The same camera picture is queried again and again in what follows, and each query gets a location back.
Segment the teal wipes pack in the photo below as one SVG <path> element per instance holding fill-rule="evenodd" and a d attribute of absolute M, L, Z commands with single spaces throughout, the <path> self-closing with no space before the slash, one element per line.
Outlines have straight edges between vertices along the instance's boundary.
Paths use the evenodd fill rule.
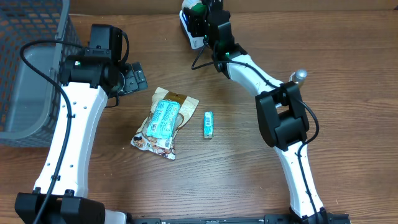
<path fill-rule="evenodd" d="M 157 139 L 171 138 L 179 110 L 180 104 L 176 101 L 159 101 L 149 122 L 146 134 Z"/>

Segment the Kleenex tissue pack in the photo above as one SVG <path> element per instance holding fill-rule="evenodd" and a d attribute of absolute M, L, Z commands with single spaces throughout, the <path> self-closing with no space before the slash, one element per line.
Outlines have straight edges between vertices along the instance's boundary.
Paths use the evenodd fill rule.
<path fill-rule="evenodd" d="M 211 139 L 214 134 L 213 112 L 206 111 L 203 119 L 203 136 L 205 139 Z"/>

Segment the green lid Knorr jar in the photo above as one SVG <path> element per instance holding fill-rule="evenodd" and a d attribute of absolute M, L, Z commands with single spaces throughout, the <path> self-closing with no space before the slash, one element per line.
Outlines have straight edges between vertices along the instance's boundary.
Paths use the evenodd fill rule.
<path fill-rule="evenodd" d="M 184 0 L 182 3 L 182 10 L 185 8 L 191 9 L 195 12 L 204 13 L 207 7 L 201 0 Z"/>

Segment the brown snack pouch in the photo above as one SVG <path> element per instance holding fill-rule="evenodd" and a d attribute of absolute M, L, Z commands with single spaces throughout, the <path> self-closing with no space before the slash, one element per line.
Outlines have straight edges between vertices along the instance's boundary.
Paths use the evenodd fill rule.
<path fill-rule="evenodd" d="M 180 110 L 175 121 L 175 127 L 171 138 L 168 139 L 157 139 L 152 136 L 148 136 L 147 128 L 152 115 L 155 112 L 155 108 L 159 101 L 170 100 L 176 101 L 180 104 Z M 179 93 L 174 93 L 158 87 L 152 96 L 152 105 L 148 117 L 143 121 L 141 127 L 136 131 L 135 135 L 131 139 L 131 145 L 142 150 L 150 151 L 154 154 L 160 155 L 170 160 L 175 160 L 176 152 L 174 148 L 174 140 L 180 129 L 182 129 L 186 123 L 193 116 L 199 101 L 190 96 L 186 96 Z"/>

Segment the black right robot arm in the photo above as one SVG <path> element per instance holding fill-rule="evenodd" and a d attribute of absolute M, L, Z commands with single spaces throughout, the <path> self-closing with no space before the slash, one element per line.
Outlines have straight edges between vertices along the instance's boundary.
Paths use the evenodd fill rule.
<path fill-rule="evenodd" d="M 259 130 L 266 144 L 274 148 L 284 170 L 290 193 L 294 223 L 327 223 L 327 213 L 312 178 L 307 157 L 313 111 L 303 102 L 300 87 L 306 70 L 291 74 L 287 83 L 260 67 L 232 35 L 231 14 L 222 1 L 184 1 L 180 21 L 193 49 L 212 50 L 211 64 L 218 72 L 243 86 L 255 97 Z"/>

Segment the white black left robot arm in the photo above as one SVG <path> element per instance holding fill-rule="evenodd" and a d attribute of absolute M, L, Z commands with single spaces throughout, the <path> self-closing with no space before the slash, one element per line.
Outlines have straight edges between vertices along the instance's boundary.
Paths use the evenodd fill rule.
<path fill-rule="evenodd" d="M 60 109 L 45 165 L 31 193 L 19 193 L 15 210 L 25 223 L 131 223 L 129 213 L 88 198 L 88 167 L 101 114 L 110 98 L 147 88 L 140 63 L 128 63 L 121 29 L 91 26 L 87 47 L 69 55 L 58 80 Z"/>

